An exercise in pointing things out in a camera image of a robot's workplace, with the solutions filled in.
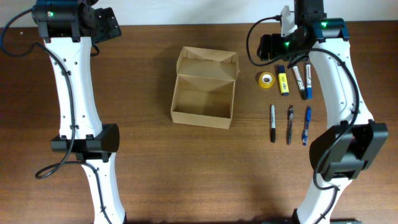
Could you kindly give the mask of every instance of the blue marker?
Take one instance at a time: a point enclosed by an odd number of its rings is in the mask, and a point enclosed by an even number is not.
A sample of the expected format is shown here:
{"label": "blue marker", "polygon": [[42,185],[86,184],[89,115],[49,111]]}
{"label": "blue marker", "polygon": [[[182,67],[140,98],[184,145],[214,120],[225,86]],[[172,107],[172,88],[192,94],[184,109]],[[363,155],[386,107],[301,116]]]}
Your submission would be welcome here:
{"label": "blue marker", "polygon": [[305,65],[305,78],[307,79],[307,99],[312,99],[311,65]]}
{"label": "blue marker", "polygon": [[303,145],[307,145],[308,141],[308,127],[310,126],[310,121],[311,121],[311,107],[309,106],[307,108],[307,115],[305,117],[305,129],[303,131]]}

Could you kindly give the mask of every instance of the black marker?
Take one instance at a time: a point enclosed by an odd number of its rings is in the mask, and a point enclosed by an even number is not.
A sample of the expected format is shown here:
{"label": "black marker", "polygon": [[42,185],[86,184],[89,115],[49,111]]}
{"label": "black marker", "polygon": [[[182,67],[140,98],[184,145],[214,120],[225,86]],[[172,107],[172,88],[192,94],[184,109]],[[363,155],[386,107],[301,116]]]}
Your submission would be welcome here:
{"label": "black marker", "polygon": [[276,128],[275,128],[275,106],[271,105],[271,142],[275,143]]}

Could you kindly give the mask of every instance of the brown tabletop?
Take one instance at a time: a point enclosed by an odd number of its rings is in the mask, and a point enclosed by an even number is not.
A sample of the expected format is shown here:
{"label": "brown tabletop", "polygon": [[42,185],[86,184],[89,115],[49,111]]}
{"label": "brown tabletop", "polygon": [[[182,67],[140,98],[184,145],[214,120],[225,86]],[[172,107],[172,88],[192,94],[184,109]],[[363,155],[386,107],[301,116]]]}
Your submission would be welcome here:
{"label": "brown tabletop", "polygon": [[[251,24],[125,26],[123,35],[98,46],[91,59],[96,107],[103,123],[117,123],[119,194],[129,220],[209,222],[290,217],[312,177],[301,133],[312,107],[309,141],[326,131],[326,109],[316,74],[313,99],[300,99],[292,71],[290,96],[276,83],[259,87],[245,40]],[[398,23],[350,22],[351,56],[361,93],[389,139],[369,170],[344,191],[332,218],[365,223],[398,220]],[[261,24],[253,32],[254,57],[262,34],[280,32]],[[7,49],[28,48],[37,29],[11,29]],[[170,105],[175,64],[182,46],[235,51],[240,74],[229,130],[173,124]],[[303,76],[303,65],[299,64]],[[0,223],[91,223],[93,203],[80,166],[62,167],[45,180],[34,174],[59,162],[50,140],[60,115],[49,57],[40,49],[24,58],[0,54]],[[277,142],[270,142],[269,107],[275,105]],[[286,143],[287,109],[294,105],[294,132]]]}

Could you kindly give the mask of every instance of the box lid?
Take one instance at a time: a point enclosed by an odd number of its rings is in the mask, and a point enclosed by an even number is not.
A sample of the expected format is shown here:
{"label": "box lid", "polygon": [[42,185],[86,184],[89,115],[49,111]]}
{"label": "box lid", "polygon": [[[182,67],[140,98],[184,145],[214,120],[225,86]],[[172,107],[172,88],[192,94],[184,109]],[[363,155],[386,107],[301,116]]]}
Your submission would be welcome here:
{"label": "box lid", "polygon": [[236,52],[183,47],[177,60],[177,75],[236,80],[238,73]]}

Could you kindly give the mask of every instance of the white background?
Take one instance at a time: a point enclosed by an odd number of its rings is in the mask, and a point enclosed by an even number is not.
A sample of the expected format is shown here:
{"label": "white background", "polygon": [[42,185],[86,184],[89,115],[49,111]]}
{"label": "white background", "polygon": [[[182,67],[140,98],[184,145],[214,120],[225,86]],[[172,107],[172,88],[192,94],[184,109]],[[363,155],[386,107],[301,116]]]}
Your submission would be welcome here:
{"label": "white background", "polygon": [[[0,0],[0,27],[36,0]],[[329,18],[346,21],[398,20],[398,0],[324,0]],[[120,25],[253,23],[280,14],[294,0],[99,0],[94,8],[112,7]],[[35,26],[26,15],[14,26]]]}

